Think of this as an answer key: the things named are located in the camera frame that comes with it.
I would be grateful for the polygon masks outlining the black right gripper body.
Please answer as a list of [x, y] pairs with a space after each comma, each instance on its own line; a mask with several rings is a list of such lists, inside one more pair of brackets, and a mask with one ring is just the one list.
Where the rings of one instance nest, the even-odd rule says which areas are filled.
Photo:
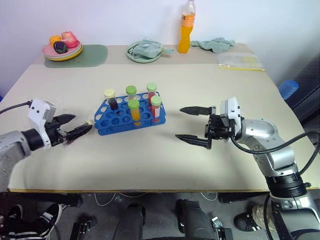
[[208, 123], [205, 125], [204, 137], [209, 140], [227, 140], [230, 137], [235, 137], [236, 123], [233, 119], [227, 120], [220, 115], [211, 114]]

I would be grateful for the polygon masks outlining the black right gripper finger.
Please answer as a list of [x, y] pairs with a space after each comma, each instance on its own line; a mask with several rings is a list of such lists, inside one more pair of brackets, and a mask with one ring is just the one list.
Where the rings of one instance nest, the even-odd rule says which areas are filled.
[[215, 115], [215, 107], [201, 107], [201, 106], [187, 106], [179, 109], [180, 112], [186, 113], [188, 115], [199, 116], [199, 115]]
[[201, 139], [201, 138], [198, 138], [196, 135], [176, 134], [175, 137], [190, 145], [204, 147], [208, 150], [212, 148], [212, 142], [209, 139]]

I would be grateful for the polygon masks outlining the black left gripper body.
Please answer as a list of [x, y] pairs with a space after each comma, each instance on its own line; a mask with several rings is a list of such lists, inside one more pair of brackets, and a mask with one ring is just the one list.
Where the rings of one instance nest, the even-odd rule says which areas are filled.
[[61, 125], [66, 124], [66, 121], [52, 120], [51, 122], [46, 122], [44, 125], [45, 131], [49, 137], [50, 145], [52, 147], [66, 143], [67, 133], [61, 130]]

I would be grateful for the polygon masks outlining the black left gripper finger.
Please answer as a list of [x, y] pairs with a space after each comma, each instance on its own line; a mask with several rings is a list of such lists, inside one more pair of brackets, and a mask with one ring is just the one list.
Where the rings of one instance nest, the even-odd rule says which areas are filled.
[[59, 124], [59, 125], [64, 125], [69, 123], [71, 120], [73, 120], [76, 116], [74, 114], [61, 114], [58, 116], [54, 117], [54, 120]]
[[83, 135], [87, 134], [92, 129], [92, 127], [92, 124], [84, 123], [83, 125], [78, 126], [71, 131], [68, 131], [65, 137], [66, 142], [71, 143], [74, 140], [82, 137]]

